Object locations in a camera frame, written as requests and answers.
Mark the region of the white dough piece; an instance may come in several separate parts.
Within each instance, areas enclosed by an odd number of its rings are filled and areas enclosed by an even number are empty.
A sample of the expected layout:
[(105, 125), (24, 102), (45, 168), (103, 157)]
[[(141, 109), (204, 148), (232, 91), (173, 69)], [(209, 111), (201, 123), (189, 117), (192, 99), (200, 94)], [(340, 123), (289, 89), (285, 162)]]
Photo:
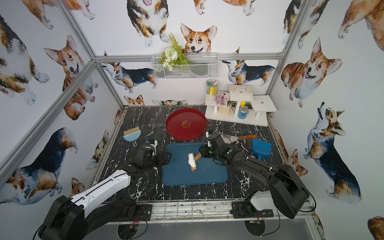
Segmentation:
[(196, 169), (195, 155), (193, 153), (188, 154), (188, 164), (191, 166), (191, 169)]

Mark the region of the wooden dough roller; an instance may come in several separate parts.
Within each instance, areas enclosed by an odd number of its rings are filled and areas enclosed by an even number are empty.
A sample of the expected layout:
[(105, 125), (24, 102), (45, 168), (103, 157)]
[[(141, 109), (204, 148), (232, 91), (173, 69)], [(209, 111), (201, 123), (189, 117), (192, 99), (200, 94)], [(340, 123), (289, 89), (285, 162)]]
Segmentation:
[(194, 155), (194, 153), (188, 154), (188, 164), (190, 165), (192, 172), (197, 170), (196, 161), (201, 157), (202, 157), (201, 153), (198, 153), (196, 156)]

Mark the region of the blue rectangular tray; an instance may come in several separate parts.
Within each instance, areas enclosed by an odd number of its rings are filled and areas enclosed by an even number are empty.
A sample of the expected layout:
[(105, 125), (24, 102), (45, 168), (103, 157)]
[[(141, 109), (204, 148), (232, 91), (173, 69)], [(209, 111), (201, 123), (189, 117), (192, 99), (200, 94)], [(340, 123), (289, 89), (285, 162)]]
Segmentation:
[(170, 163), (163, 166), (162, 183), (164, 186), (189, 186), (225, 183), (229, 178), (228, 169), (216, 164), (212, 158), (201, 157), (197, 160), (197, 169), (191, 170), (188, 154), (195, 156), (203, 142), (177, 143), (166, 146), (171, 155)]

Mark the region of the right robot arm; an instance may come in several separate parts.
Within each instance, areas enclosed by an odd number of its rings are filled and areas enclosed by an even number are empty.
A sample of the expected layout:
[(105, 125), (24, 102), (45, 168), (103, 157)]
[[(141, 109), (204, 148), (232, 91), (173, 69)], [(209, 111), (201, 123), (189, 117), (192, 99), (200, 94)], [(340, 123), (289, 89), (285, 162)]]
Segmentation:
[(294, 219), (310, 197), (309, 190), (292, 167), (257, 160), (246, 151), (225, 143), (219, 133), (208, 136), (199, 153), (203, 158), (212, 158), (222, 166), (242, 171), (267, 185), (267, 191), (258, 191), (247, 198), (245, 209), (250, 216), (255, 211), (277, 210)]

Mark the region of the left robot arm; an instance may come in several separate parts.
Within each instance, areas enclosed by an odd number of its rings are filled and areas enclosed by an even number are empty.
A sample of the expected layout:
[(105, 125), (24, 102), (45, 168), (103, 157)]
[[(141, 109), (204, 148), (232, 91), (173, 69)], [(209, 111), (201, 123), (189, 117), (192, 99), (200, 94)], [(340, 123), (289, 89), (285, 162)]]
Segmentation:
[(34, 237), (42, 240), (82, 240), (112, 220), (129, 218), (136, 206), (133, 199), (122, 197), (106, 205), (104, 201), (128, 187), (136, 174), (167, 165), (171, 157), (167, 152), (158, 153), (152, 145), (142, 145), (128, 163), (108, 178), (70, 198), (61, 196), (56, 199)]

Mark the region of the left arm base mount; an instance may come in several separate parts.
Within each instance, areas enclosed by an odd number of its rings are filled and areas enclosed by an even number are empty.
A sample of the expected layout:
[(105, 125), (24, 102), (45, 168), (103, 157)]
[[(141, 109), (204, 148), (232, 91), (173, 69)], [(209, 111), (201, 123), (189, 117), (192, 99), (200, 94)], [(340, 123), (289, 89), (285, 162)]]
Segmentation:
[(151, 220), (153, 205), (151, 204), (138, 204), (135, 205), (135, 210), (130, 208), (127, 216), (112, 220), (111, 223), (117, 222), (133, 222), (133, 221), (147, 221)]

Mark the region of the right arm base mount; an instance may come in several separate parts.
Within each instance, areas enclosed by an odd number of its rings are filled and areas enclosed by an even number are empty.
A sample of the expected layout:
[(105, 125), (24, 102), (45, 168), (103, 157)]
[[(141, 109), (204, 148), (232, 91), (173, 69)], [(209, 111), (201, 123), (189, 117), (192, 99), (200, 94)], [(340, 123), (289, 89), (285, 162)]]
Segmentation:
[(231, 215), (235, 219), (246, 219), (246, 218), (272, 218), (274, 216), (273, 210), (263, 210), (258, 211), (250, 203), (241, 201), (241, 202), (232, 202), (232, 209), (230, 210)]

